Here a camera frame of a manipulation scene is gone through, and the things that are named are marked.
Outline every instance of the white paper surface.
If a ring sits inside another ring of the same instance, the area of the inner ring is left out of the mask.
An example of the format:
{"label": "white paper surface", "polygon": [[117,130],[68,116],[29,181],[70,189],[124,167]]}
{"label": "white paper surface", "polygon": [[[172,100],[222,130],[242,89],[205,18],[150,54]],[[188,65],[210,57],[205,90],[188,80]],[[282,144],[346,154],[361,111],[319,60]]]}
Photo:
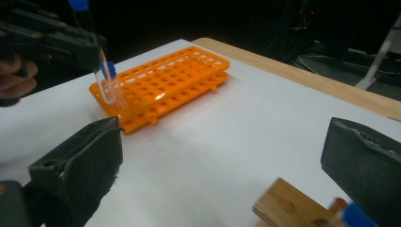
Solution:
{"label": "white paper surface", "polygon": [[[179,40],[115,67],[121,72],[189,45]],[[253,205],[277,177],[327,207],[334,197],[347,199],[320,163],[331,117],[401,141],[399,122],[220,56],[231,63],[230,76],[215,94],[156,127],[122,134],[124,163],[86,226],[255,226]],[[88,90],[95,81],[88,75],[0,109],[0,180],[24,185],[30,164],[106,117]]]}

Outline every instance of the blue cap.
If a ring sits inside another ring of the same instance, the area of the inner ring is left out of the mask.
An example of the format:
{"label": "blue cap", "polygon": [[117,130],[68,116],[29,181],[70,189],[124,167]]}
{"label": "blue cap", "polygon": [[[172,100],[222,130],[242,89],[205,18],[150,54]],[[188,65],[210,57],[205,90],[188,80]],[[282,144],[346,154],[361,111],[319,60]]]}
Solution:
{"label": "blue cap", "polygon": [[74,11],[89,10],[89,0],[68,0],[68,2]]}
{"label": "blue cap", "polygon": [[112,77],[112,79],[115,79],[115,76],[117,74],[115,73],[114,62],[107,61],[107,66],[109,66],[110,76]]}
{"label": "blue cap", "polygon": [[377,227],[375,222],[354,202],[345,208],[342,220],[347,227]]}

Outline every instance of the wooden table edge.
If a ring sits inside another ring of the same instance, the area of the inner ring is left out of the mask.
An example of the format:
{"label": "wooden table edge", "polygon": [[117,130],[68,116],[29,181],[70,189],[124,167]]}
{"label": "wooden table edge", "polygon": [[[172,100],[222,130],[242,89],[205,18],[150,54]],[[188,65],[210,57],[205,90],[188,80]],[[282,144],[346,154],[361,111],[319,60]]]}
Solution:
{"label": "wooden table edge", "polygon": [[192,43],[401,122],[401,102],[395,99],[312,74],[306,70],[210,38],[199,38]]}

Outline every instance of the hand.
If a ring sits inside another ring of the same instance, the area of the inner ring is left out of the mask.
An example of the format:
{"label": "hand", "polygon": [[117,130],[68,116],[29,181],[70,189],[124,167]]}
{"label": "hand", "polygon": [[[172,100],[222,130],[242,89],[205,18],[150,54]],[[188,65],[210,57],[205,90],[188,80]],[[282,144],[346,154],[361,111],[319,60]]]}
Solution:
{"label": "hand", "polygon": [[27,77],[16,76],[22,60],[14,55],[13,60],[0,60],[0,98],[10,99],[21,97],[31,92],[36,87],[36,80],[33,78],[38,73],[38,66],[30,60],[24,60]]}

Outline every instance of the test tube rack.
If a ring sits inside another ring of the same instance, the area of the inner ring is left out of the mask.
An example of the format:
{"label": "test tube rack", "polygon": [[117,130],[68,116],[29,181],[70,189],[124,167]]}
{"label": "test tube rack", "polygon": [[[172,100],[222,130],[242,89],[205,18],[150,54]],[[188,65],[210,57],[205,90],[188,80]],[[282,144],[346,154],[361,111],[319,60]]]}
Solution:
{"label": "test tube rack", "polygon": [[89,90],[108,116],[118,116],[124,133],[147,124],[157,125],[163,115],[208,92],[215,92],[228,74],[230,63],[196,46],[117,73],[127,108],[107,104],[97,83]]}

